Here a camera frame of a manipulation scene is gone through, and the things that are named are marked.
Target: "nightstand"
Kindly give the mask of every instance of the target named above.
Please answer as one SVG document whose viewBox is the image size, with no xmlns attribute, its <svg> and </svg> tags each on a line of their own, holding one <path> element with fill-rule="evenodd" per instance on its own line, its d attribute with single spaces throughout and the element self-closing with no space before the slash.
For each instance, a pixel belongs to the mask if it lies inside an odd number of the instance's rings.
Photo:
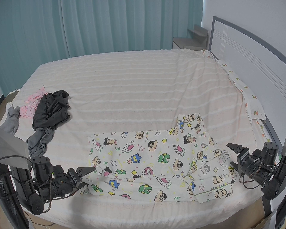
<svg viewBox="0 0 286 229">
<path fill-rule="evenodd" d="M 174 37 L 173 49 L 191 49 L 200 51 L 206 49 L 208 30 L 195 25 L 194 29 L 188 29 L 188 32 L 193 34 L 193 38 Z"/>
</svg>

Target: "mattress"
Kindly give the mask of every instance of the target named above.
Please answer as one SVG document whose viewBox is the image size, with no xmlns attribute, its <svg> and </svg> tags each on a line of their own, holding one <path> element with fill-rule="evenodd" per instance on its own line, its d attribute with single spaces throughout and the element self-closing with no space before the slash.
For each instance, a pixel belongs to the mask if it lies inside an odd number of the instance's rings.
<svg viewBox="0 0 286 229">
<path fill-rule="evenodd" d="M 65 171 L 87 166 L 90 134 L 170 129 L 177 115 L 186 113 L 200 113 L 219 146 L 231 142 L 256 148 L 242 94 L 202 51 L 116 52 L 43 64 L 19 91 L 14 107 L 43 85 L 50 92 L 69 93 L 71 118 L 55 131 L 45 154 Z M 26 140 L 34 133 L 32 120 L 20 117 L 19 122 L 15 136 Z M 228 198 L 202 204 L 147 203 L 77 192 L 53 201 L 51 210 L 39 217 L 69 228 L 199 228 L 224 221 L 262 196 L 259 189 L 234 185 Z"/>
</svg>

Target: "star print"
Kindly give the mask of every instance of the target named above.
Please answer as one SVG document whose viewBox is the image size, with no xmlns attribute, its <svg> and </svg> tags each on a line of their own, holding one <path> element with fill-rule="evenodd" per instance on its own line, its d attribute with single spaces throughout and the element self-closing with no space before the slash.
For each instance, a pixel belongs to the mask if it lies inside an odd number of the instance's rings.
<svg viewBox="0 0 286 229">
<path fill-rule="evenodd" d="M 199 188 L 200 190 L 204 190 L 204 186 L 202 184 L 199 186 Z"/>
<path fill-rule="evenodd" d="M 116 164 L 116 161 L 113 161 L 113 160 L 111 160 L 111 164 L 112 164 L 112 166 L 117 166 L 117 164 Z"/>
<path fill-rule="evenodd" d="M 201 147 L 202 147 L 202 148 L 205 148 L 206 146 L 208 146 L 208 145 L 206 145 L 206 144 L 204 144 L 204 143 L 201 144 Z"/>
<path fill-rule="evenodd" d="M 145 148 L 143 148 L 142 146 L 139 148 L 139 151 L 143 151 L 143 149 L 145 149 Z"/>
</svg>

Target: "pink cloth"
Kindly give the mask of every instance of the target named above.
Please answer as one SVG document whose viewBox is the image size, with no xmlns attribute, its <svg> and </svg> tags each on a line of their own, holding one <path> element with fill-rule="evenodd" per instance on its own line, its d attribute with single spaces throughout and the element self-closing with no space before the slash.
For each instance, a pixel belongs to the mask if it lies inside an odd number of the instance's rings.
<svg viewBox="0 0 286 229">
<path fill-rule="evenodd" d="M 25 105 L 21 106 L 20 115 L 30 119 L 33 118 L 41 98 L 46 94 L 48 94 L 48 92 L 45 90 L 45 87 L 43 86 L 34 94 L 30 95 L 25 100 L 26 102 Z"/>
</svg>

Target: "white headboard panel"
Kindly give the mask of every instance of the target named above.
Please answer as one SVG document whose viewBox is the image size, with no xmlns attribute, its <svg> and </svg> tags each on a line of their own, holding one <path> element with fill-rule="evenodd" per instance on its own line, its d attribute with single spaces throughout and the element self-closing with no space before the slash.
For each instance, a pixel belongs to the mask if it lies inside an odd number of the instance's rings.
<svg viewBox="0 0 286 229">
<path fill-rule="evenodd" d="M 213 17 L 209 50 L 227 61 L 256 94 L 281 150 L 286 137 L 286 57 L 256 35 L 218 17 Z"/>
</svg>

